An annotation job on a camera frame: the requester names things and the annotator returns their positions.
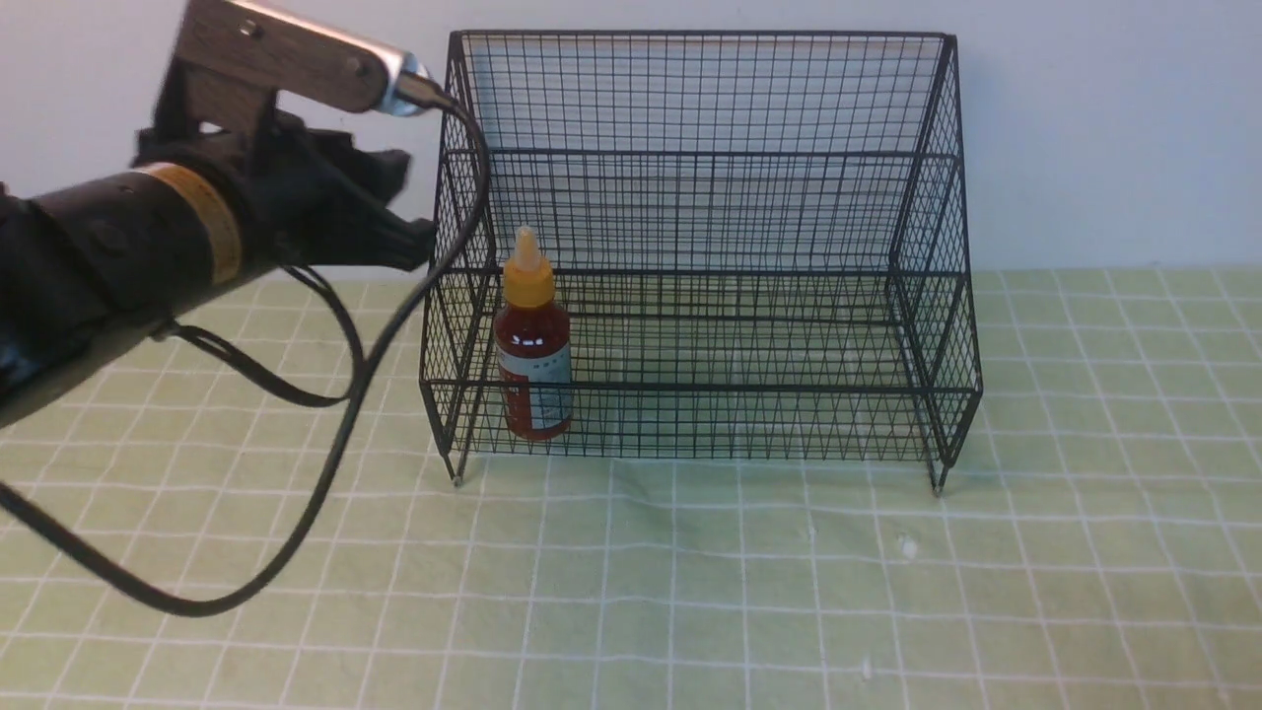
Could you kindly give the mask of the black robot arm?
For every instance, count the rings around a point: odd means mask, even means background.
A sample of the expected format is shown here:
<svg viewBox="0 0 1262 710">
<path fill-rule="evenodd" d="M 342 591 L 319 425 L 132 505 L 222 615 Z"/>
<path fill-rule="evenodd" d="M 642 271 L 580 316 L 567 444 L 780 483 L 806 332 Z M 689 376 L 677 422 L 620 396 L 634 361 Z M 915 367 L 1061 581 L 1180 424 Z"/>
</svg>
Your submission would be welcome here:
<svg viewBox="0 0 1262 710">
<path fill-rule="evenodd" d="M 404 150 L 279 111 L 252 156 L 228 131 L 139 137 L 129 172 L 32 199 L 3 198 L 3 424 L 54 404 L 186 311 L 297 266 L 414 271 L 429 219 L 390 203 Z"/>
</svg>

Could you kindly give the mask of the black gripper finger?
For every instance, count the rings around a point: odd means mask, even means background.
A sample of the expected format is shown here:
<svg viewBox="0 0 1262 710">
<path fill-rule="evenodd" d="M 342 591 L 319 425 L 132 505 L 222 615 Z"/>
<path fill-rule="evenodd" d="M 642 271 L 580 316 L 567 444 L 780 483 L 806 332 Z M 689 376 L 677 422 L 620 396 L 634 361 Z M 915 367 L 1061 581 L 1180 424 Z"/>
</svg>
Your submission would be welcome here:
<svg viewBox="0 0 1262 710">
<path fill-rule="evenodd" d="M 352 150 L 345 172 L 382 206 L 390 206 L 408 185 L 411 161 L 413 156 L 405 150 Z"/>
</svg>

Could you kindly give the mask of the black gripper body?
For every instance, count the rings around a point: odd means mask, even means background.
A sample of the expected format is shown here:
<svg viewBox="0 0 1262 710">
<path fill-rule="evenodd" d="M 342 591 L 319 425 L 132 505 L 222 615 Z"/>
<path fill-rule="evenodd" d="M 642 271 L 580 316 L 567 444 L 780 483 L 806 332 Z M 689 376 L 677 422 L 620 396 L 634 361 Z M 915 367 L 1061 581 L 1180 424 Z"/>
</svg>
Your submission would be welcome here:
<svg viewBox="0 0 1262 710">
<path fill-rule="evenodd" d="M 249 245 L 278 264 L 343 266 L 350 212 L 382 206 L 345 172 L 352 150 L 362 150 L 352 134 L 310 129 L 280 111 L 257 136 L 223 127 L 186 136 L 143 129 L 135 165 L 168 161 L 209 177 L 239 208 Z"/>
</svg>

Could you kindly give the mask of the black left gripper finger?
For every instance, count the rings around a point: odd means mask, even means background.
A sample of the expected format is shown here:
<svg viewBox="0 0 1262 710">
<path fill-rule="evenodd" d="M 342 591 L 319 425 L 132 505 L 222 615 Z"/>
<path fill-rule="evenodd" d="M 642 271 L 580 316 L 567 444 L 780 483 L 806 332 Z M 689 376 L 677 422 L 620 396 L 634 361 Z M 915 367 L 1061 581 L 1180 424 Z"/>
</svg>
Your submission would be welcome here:
<svg viewBox="0 0 1262 710">
<path fill-rule="evenodd" d="M 347 217 L 341 265 L 415 271 L 435 255 L 437 224 L 401 219 L 382 206 L 358 206 Z"/>
</svg>

